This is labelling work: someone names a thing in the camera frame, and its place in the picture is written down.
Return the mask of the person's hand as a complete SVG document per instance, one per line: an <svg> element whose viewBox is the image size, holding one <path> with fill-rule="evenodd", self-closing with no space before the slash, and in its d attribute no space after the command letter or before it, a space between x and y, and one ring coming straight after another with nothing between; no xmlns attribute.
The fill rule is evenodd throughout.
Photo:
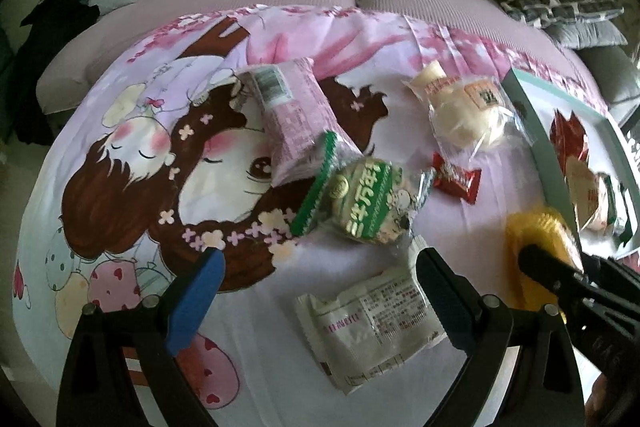
<svg viewBox="0 0 640 427"><path fill-rule="evenodd" d="M597 413L602 409L605 397L606 388L608 387L608 380L604 374L600 374L594 381L590 396L585 404L586 426L597 426L599 421L597 419Z"/></svg>

